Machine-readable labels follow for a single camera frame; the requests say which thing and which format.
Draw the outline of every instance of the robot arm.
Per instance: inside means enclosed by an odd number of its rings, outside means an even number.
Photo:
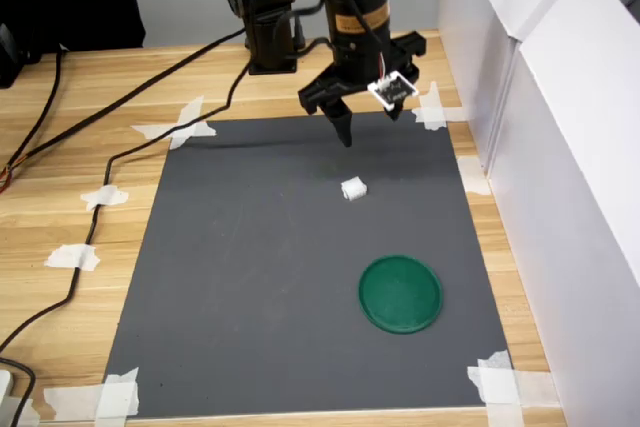
[[[301,42],[294,43],[289,22],[278,23],[280,18],[291,14],[294,1],[257,0],[256,20],[252,23],[249,0],[229,0],[233,12],[244,20],[247,28],[249,48],[256,60],[251,73],[296,70],[295,60],[290,60],[293,56],[288,54],[299,50]],[[415,91],[411,83],[420,75],[412,62],[413,56],[426,53],[426,40],[415,32],[391,39],[389,0],[323,1],[333,63],[299,92],[299,98],[310,115],[319,107],[342,143],[350,147],[352,113],[342,98],[371,90],[373,86],[378,89],[376,96],[384,101],[387,115],[394,121],[398,119],[404,99]]]

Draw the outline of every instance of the masking tape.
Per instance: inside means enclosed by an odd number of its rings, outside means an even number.
[[[442,106],[437,82],[431,82],[426,95],[420,97],[420,107],[413,109],[416,123],[424,124],[426,130],[436,131],[446,128],[447,122],[466,122],[467,118],[462,107]]]
[[[62,422],[95,421],[102,427],[125,425],[138,414],[138,369],[125,375],[109,375],[104,384],[44,389],[44,399]]]
[[[132,125],[131,127],[144,135],[147,140],[154,139],[172,129],[176,125],[186,124],[187,122],[191,122],[193,119],[200,116],[203,102],[204,96],[200,96],[197,99],[192,100],[180,111],[178,122],[175,124]],[[174,150],[178,147],[181,147],[187,141],[187,139],[191,137],[213,137],[215,135],[215,129],[209,127],[209,124],[207,124],[206,122],[198,122],[197,124],[187,127],[186,129],[181,129],[171,134],[168,137],[171,139],[169,150]]]
[[[87,244],[62,245],[54,250],[45,261],[46,267],[75,269],[93,272],[100,259],[96,256],[96,248]]]
[[[129,200],[129,194],[118,190],[115,185],[103,185],[100,190],[82,194],[82,200],[87,203],[87,211],[93,210],[97,205],[120,205]]]
[[[524,426],[523,407],[560,408],[551,374],[513,370],[507,351],[478,359],[467,374],[487,406],[490,427]]]
[[[0,425],[11,425],[20,400],[18,397],[5,397],[2,400],[2,404],[0,404]],[[38,425],[40,425],[40,415],[33,408],[33,399],[28,399],[24,409],[22,409],[18,426],[38,427]]]
[[[491,195],[491,187],[477,156],[458,157],[458,170],[460,171],[460,177],[462,177],[465,192]]]

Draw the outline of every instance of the gray mat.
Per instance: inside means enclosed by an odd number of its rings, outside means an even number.
[[[345,149],[320,117],[213,126],[169,153],[111,351],[107,373],[140,368],[139,415],[482,405],[467,366],[507,345],[447,130],[358,115]],[[415,335],[358,304],[395,253],[443,284]]]

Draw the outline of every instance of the wooden table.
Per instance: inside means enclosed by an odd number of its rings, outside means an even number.
[[[444,106],[460,106],[438,33],[425,35],[429,52],[417,60],[421,70],[418,88],[426,92],[435,80]],[[194,50],[172,47],[67,55],[60,92],[38,141],[53,137]],[[203,109],[222,105],[231,82],[247,60],[242,45],[222,46],[20,170],[12,186],[0,196],[0,338],[66,295],[72,271],[44,267],[44,261],[62,244],[84,242],[91,214],[86,212],[80,195],[101,186],[110,156],[141,143],[141,135],[131,125],[174,123],[180,109],[200,95],[205,96]],[[329,62],[330,53],[318,49],[300,62],[296,75],[245,78],[231,110],[216,120],[305,115],[297,92]],[[8,159],[39,115],[51,89],[54,64],[52,56],[45,56],[39,64],[26,67],[14,87],[0,91],[0,162]],[[354,112],[380,110],[369,94],[350,98],[349,105]],[[417,99],[411,99],[407,109],[417,105]],[[475,155],[466,123],[449,124],[449,130],[457,155]],[[94,242],[100,265],[95,272],[82,273],[70,305],[29,327],[3,353],[37,373],[34,405],[43,419],[53,418],[52,409],[44,403],[43,388],[102,382],[167,148],[167,142],[156,144],[114,166],[112,182],[129,192],[130,198],[100,215]],[[548,371],[495,201],[492,196],[476,194],[468,194],[468,200],[515,368]],[[14,395],[26,386],[23,377],[18,379]],[[531,426],[565,425],[559,409],[526,411],[525,418]],[[485,426],[487,419],[484,408],[469,408],[192,419],[181,423],[471,427]]]

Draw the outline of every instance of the green lid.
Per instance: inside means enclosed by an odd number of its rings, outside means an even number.
[[[431,268],[404,255],[383,257],[360,278],[360,306],[369,320],[392,334],[428,327],[442,308],[442,286]]]

